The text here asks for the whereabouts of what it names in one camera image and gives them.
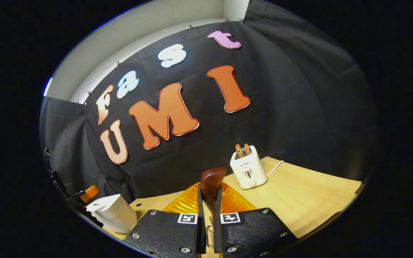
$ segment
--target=light wood surface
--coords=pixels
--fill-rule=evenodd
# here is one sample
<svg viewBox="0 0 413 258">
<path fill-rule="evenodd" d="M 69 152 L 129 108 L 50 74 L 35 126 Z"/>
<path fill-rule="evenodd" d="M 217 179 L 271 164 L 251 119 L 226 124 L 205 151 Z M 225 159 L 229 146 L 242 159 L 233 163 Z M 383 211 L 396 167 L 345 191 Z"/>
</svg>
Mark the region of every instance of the light wood surface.
<svg viewBox="0 0 413 258">
<path fill-rule="evenodd" d="M 278 162 L 271 157 L 261 160 L 265 171 L 271 171 Z M 285 162 L 269 175 L 265 184 L 256 188 L 241 189 L 234 174 L 226 176 L 223 182 L 238 191 L 257 209 L 271 208 L 297 238 L 311 232 L 336 212 L 344 210 L 354 200 L 355 192 L 361 185 L 360 181 L 327 175 Z M 181 193 L 182 191 L 136 199 L 130 206 L 140 218 L 149 209 L 164 209 Z M 205 225 L 208 226 L 211 224 L 211 213 L 205 203 L 203 210 Z M 105 230 L 121 240 L 127 236 Z M 202 258 L 219 257 L 219 254 L 213 253 L 213 249 L 207 248 L 207 251 Z"/>
</svg>

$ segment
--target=screw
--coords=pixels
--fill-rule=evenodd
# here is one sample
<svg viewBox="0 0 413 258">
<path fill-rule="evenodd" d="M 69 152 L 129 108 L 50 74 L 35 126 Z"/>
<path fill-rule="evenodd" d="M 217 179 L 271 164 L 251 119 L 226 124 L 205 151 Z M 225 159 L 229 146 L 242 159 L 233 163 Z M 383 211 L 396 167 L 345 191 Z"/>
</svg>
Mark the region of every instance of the screw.
<svg viewBox="0 0 413 258">
<path fill-rule="evenodd" d="M 190 253 L 192 250 L 190 248 L 181 248 L 180 249 L 183 253 Z"/>
<path fill-rule="evenodd" d="M 236 248 L 236 247 L 230 247 L 230 248 L 227 249 L 228 253 L 235 253 L 236 251 L 238 251 L 238 248 Z"/>
</svg>

